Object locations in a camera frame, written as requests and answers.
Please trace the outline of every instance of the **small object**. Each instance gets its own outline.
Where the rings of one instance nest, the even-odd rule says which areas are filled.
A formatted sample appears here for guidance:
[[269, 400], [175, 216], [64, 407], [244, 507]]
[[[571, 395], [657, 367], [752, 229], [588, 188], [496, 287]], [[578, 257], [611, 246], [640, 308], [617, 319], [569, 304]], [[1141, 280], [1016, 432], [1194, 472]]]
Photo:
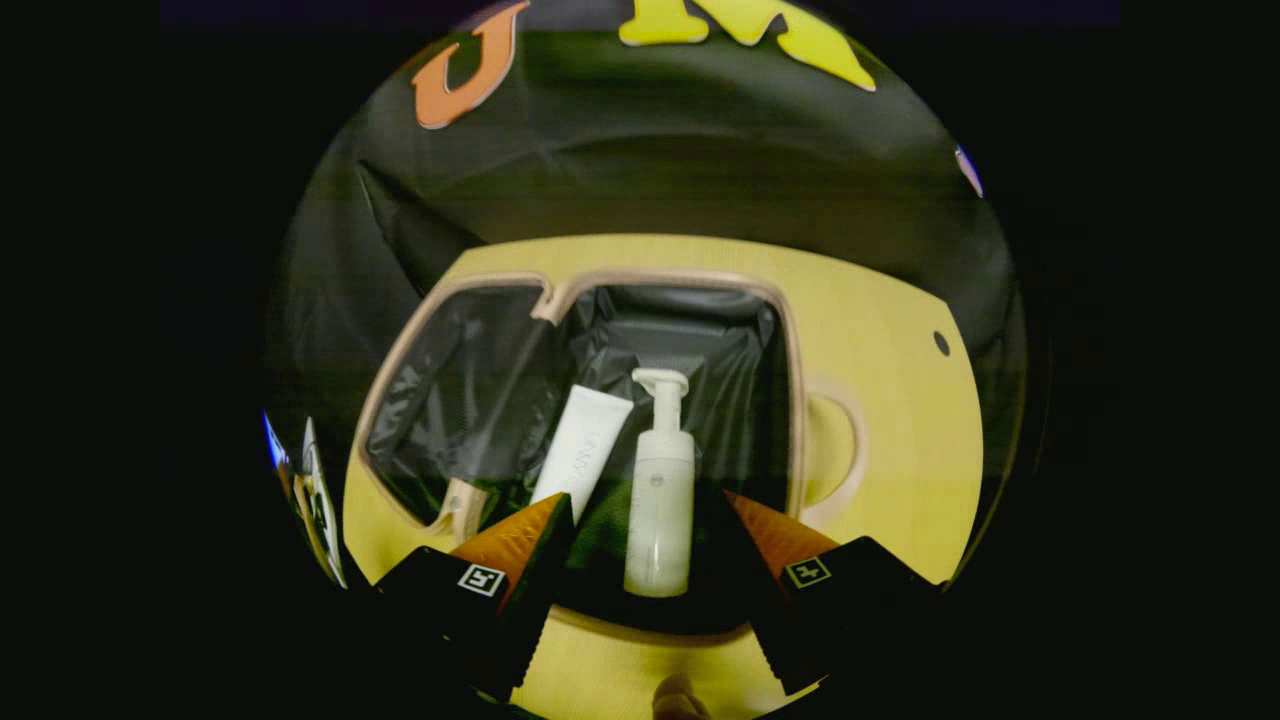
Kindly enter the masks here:
[[568, 495], [557, 493], [453, 552], [413, 550], [375, 587], [389, 614], [449, 643], [471, 687], [507, 702], [547, 624], [576, 536], [572, 518]]
[[964, 174], [969, 184], [973, 186], [973, 191], [978, 193], [978, 197], [984, 197], [982, 191], [982, 181], [978, 179], [978, 170], [973, 168], [973, 163], [969, 161], [969, 156], [965, 155], [960, 146], [956, 146], [956, 164], [960, 165], [960, 172]]
[[582, 386], [570, 388], [568, 402], [556, 425], [529, 503], [567, 492], [573, 502], [576, 525], [632, 407], [635, 402], [605, 392]]
[[[316, 548], [321, 566], [326, 574], [340, 587], [347, 587], [347, 578], [342, 574], [342, 557], [338, 552], [338, 514], [333, 509], [333, 496], [325, 483], [324, 468], [320, 465], [320, 450], [316, 446], [316, 429], [311, 418], [302, 437], [302, 486], [306, 488], [306, 503], [310, 510], [308, 533], [315, 534], [312, 543], [319, 541]], [[323, 550], [323, 559], [319, 557]]]
[[440, 514], [426, 527], [426, 532], [434, 536], [452, 534], [458, 544], [470, 541], [480, 530], [480, 514], [488, 500], [488, 492], [462, 478], [449, 478]]
[[694, 694], [694, 685], [685, 673], [668, 675], [653, 692], [653, 716], [655, 719], [690, 717], [694, 720], [710, 717], [707, 705]]
[[636, 443], [622, 587], [643, 597], [676, 597], [689, 589], [694, 534], [694, 437], [680, 430], [689, 378], [637, 368], [631, 379], [654, 400], [653, 429]]
[[709, 514], [773, 675], [786, 694], [822, 682], [854, 644], [874, 655], [925, 652], [941, 588], [868, 536], [845, 544], [724, 491]]

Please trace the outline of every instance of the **cosmetic tube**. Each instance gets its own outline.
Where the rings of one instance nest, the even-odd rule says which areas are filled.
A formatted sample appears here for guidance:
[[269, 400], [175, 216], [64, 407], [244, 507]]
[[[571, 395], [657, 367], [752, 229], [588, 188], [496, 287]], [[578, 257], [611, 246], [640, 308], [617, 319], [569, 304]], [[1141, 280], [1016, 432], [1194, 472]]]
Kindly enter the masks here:
[[630, 400], [582, 386], [570, 388], [568, 402], [556, 425], [529, 503], [567, 492], [573, 505], [573, 523], [577, 524], [600, 479], [604, 461], [613, 451], [613, 442], [618, 439], [622, 423], [634, 406]]

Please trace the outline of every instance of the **pump dispenser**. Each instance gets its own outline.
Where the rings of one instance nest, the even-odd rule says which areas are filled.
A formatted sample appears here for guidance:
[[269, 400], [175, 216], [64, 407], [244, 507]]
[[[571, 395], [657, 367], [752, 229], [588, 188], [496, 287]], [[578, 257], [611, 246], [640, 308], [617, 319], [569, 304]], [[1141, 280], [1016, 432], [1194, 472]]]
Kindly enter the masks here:
[[653, 396], [653, 429], [636, 443], [622, 587], [643, 597], [676, 597], [689, 589], [694, 536], [694, 437], [680, 430], [689, 378], [637, 368], [631, 379]]

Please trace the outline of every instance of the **black background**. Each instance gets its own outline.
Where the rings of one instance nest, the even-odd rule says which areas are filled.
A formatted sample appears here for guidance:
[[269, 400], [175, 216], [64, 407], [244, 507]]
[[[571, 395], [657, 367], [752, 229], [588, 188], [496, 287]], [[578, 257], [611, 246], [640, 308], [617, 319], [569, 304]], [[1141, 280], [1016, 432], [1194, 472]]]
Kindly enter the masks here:
[[[177, 450], [182, 475], [212, 479], [193, 493], [202, 510], [189, 520], [195, 542], [175, 548], [174, 562], [195, 570], [206, 629], [247, 641], [234, 656], [238, 680], [274, 684], [324, 666], [334, 679], [324, 693], [335, 697], [410, 682], [374, 661], [403, 647], [388, 639], [403, 632], [326, 585], [264, 474], [261, 323], [270, 264], [326, 145], [394, 68], [485, 5], [161, 4], [156, 95], [172, 113], [161, 131], [163, 213], [180, 228], [170, 327], [183, 372], [200, 378], [189, 391], [198, 429], [183, 415]], [[1053, 676], [1084, 651], [1079, 630], [1107, 612], [1091, 548], [1117, 423], [1108, 368], [1123, 242], [1119, 4], [806, 5], [884, 60], [964, 145], [1023, 278], [1032, 342], [1043, 351], [1032, 382], [1051, 387], [1047, 414], [1032, 407], [1028, 418], [1033, 428], [1047, 421], [1046, 432], [1029, 433], [948, 593], [956, 632], [922, 661], [965, 659], [956, 679], [978, 685]]]

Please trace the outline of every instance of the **yellow board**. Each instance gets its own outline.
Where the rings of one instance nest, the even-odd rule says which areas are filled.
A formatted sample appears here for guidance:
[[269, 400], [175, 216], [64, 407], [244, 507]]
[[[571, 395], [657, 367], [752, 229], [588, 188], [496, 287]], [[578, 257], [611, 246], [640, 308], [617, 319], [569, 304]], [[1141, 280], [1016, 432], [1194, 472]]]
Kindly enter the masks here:
[[[960, 332], [937, 297], [799, 250], [654, 234], [576, 236], [468, 250], [433, 295], [498, 272], [541, 274], [556, 292], [586, 273], [662, 268], [745, 274], [782, 292], [806, 382], [820, 378], [841, 391], [858, 407], [864, 432], [856, 447], [863, 462], [856, 493], [809, 524], [841, 543], [870, 536], [931, 582], [950, 579], [977, 512], [982, 420]], [[950, 355], [940, 350], [934, 333], [945, 338]], [[803, 478], [810, 502], [840, 496], [836, 486], [855, 454], [850, 421], [841, 415], [810, 398]], [[355, 450], [343, 527], [347, 547], [370, 582], [415, 547], [454, 547], [452, 536], [426, 533], [390, 500]], [[719, 720], [755, 717], [800, 697], [782, 694], [749, 630], [680, 644], [575, 618], [553, 609], [512, 702], [564, 720], [648, 719], [654, 688], [675, 671], [691, 676], [699, 698]]]

